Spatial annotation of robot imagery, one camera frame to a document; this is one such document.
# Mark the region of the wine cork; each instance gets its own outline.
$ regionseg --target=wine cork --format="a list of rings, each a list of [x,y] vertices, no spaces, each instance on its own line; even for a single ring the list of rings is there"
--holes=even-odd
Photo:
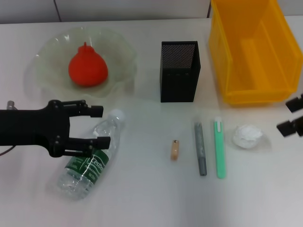
[[[170,159],[176,161],[179,156],[179,140],[173,140],[171,145]]]

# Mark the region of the pen holder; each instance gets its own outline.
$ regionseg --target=pen holder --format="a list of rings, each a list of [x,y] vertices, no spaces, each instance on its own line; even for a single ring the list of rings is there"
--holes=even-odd
[[[162,42],[161,102],[193,102],[200,69],[197,41]]]

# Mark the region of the white table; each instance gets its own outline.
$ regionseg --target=white table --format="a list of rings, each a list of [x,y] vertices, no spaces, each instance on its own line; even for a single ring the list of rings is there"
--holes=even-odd
[[[303,17],[287,21],[303,49]],[[79,202],[53,192],[67,158],[51,158],[38,146],[17,147],[0,157],[1,226],[302,226],[303,139],[284,139],[276,125],[303,113],[291,114],[284,104],[234,109],[222,103],[207,46],[210,19],[0,25],[0,106],[5,108],[9,99],[19,109],[46,105],[48,100],[37,101],[39,89],[24,79],[28,64],[52,36],[92,24],[122,33],[138,52],[133,94],[105,109],[120,108],[127,116],[119,153],[92,194]],[[161,104],[161,41],[189,40],[198,41],[201,59],[195,101]],[[225,126],[224,180],[215,171],[211,120],[217,115]],[[206,177],[199,176],[191,128],[197,116],[204,124]],[[71,135],[80,136],[96,122],[74,118]],[[258,150],[236,148],[230,132],[241,123],[259,126],[268,141]],[[177,162],[169,158],[172,140],[180,140]]]

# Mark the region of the yellow plastic bin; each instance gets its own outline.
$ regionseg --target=yellow plastic bin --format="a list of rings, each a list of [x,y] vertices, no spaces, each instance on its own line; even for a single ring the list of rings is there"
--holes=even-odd
[[[225,102],[272,103],[297,90],[303,56],[276,0],[211,0],[209,48]]]

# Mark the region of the red toy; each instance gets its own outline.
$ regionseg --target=red toy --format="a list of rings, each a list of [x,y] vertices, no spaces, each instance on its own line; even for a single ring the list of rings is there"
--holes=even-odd
[[[91,46],[78,48],[78,53],[72,58],[68,73],[73,82],[82,87],[91,87],[103,83],[108,77],[105,61]]]

